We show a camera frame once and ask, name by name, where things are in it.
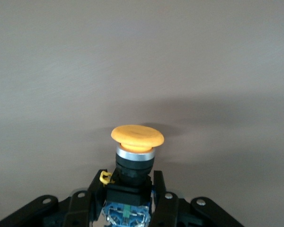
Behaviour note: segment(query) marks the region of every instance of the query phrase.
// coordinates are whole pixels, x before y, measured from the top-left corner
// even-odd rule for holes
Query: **gray wall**
[[[0,0],[0,219],[114,169],[111,130],[247,227],[284,227],[284,1]]]

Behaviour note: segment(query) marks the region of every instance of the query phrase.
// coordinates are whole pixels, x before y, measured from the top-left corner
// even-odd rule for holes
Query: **yellow mushroom button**
[[[164,142],[161,132],[142,125],[122,125],[111,134],[123,148],[134,153],[147,153]]]

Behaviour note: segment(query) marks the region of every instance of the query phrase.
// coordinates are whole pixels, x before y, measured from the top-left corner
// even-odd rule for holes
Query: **bolt head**
[[[198,204],[199,206],[205,206],[205,205],[206,205],[206,202],[205,202],[204,200],[202,200],[202,199],[198,199],[198,200],[197,200],[197,204]]]
[[[172,194],[171,193],[166,193],[165,194],[165,198],[168,199],[168,200],[172,199]]]

